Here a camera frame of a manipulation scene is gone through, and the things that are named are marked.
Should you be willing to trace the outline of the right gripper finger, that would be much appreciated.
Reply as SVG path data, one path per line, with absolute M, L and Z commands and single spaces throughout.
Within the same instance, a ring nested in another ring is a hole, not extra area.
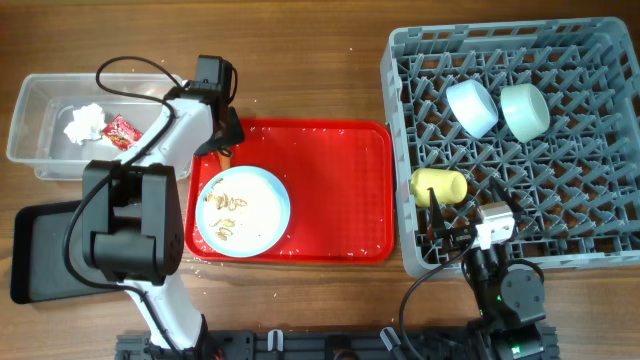
M 446 225 L 433 187 L 429 188 L 429 235 L 431 239 L 442 239 L 446 236 Z
M 514 215 L 521 215 L 523 213 L 523 208 L 494 177 L 489 178 L 489 190 L 491 191 L 494 201 L 505 202 Z

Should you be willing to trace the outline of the orange carrot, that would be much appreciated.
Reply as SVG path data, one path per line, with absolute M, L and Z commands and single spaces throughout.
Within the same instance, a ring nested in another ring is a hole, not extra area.
M 218 152 L 219 165 L 222 171 L 231 167 L 231 158 L 233 153 L 229 149 L 222 149 Z

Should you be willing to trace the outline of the yellow cup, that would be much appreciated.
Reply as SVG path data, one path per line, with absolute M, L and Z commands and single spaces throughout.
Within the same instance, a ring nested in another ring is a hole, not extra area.
M 412 173 L 410 190 L 417 207 L 430 206 L 430 190 L 439 204 L 457 204 L 467 195 L 468 185 L 464 175 L 454 170 L 420 168 Z

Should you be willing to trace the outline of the light blue plate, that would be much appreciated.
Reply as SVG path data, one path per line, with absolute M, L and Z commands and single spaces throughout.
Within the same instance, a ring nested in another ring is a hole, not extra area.
M 234 197 L 247 206 L 226 242 L 206 229 L 204 195 L 215 180 L 223 178 Z M 291 218 L 291 202 L 283 183 L 272 173 L 255 166 L 237 166 L 215 175 L 196 197 L 195 220 L 203 241 L 213 251 L 232 258 L 249 258 L 271 249 L 284 235 Z

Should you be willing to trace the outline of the red snack wrapper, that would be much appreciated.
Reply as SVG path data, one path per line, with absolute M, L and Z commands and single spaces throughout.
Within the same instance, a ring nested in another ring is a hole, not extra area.
M 121 151 L 127 151 L 142 137 L 142 133 L 121 115 L 117 115 L 108 123 L 103 128 L 102 134 Z

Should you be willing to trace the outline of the light blue bowl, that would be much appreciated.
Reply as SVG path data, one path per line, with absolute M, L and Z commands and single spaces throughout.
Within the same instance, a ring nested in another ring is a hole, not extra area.
M 495 102 L 478 81 L 469 79 L 448 87 L 446 99 L 453 115 L 473 138 L 481 138 L 498 122 Z

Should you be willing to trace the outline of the white tissue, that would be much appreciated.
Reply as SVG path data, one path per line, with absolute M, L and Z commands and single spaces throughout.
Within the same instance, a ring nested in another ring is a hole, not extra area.
M 101 139 L 105 127 L 103 108 L 92 103 L 72 111 L 72 121 L 65 127 L 64 133 L 73 144 L 83 145 L 85 141 Z

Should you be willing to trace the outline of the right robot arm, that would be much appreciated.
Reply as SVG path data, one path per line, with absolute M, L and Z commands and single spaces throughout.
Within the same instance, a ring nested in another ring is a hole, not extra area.
M 525 259 L 509 259 L 506 244 L 515 238 L 524 209 L 491 178 L 492 201 L 477 208 L 478 219 L 448 227 L 434 190 L 429 191 L 428 239 L 445 240 L 459 252 L 464 277 L 480 317 L 466 327 L 470 359 L 541 358 L 545 345 L 539 322 L 544 309 L 544 273 Z

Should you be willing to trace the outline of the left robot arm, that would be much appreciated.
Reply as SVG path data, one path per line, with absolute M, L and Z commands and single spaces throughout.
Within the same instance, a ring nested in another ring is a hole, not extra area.
M 150 329 L 141 352 L 153 359 L 224 356 L 177 273 L 184 224 L 175 171 L 213 153 L 229 160 L 244 141 L 231 105 L 237 86 L 229 61 L 199 56 L 194 79 L 159 98 L 160 117 L 132 147 L 85 167 L 83 198 L 65 230 L 67 272 L 136 301 Z

